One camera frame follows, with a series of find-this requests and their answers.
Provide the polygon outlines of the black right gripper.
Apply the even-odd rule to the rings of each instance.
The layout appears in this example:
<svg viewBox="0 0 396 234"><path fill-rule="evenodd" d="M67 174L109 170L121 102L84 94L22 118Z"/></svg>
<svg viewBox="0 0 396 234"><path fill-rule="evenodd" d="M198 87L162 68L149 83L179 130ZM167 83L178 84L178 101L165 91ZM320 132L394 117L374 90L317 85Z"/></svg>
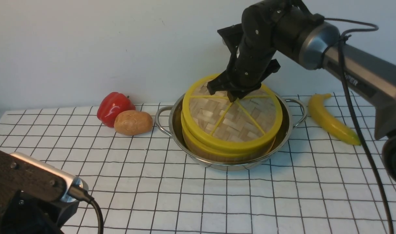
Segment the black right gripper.
<svg viewBox="0 0 396 234"><path fill-rule="evenodd" d="M272 45L274 9L274 5L251 5L242 13L240 24L217 31L231 56L225 71L207 82L210 95L227 91L229 101L235 102L261 88L276 52Z"/></svg>

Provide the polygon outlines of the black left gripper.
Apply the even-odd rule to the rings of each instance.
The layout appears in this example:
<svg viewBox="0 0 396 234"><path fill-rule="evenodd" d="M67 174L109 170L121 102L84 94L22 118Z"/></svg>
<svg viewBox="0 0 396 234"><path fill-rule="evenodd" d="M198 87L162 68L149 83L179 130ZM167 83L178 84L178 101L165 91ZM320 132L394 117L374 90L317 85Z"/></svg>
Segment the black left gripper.
<svg viewBox="0 0 396 234"><path fill-rule="evenodd" d="M61 228L78 207L78 201L46 202L16 194L0 205L0 234L63 234Z"/></svg>

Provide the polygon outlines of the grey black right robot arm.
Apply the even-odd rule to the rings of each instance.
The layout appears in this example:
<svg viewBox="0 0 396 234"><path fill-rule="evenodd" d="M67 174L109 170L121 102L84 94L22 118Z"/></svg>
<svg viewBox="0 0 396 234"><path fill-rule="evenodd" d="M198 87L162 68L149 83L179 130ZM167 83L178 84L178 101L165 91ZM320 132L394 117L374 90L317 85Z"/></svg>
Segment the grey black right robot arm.
<svg viewBox="0 0 396 234"><path fill-rule="evenodd" d="M279 70L272 59L277 51L309 71L325 69L375 107L375 139L387 137L381 155L396 182L396 65L346 43L350 33L376 31L376 25L340 33L328 21L301 0L249 6L240 24L218 30L231 56L207 89L211 95L226 91L231 102L244 98Z"/></svg>

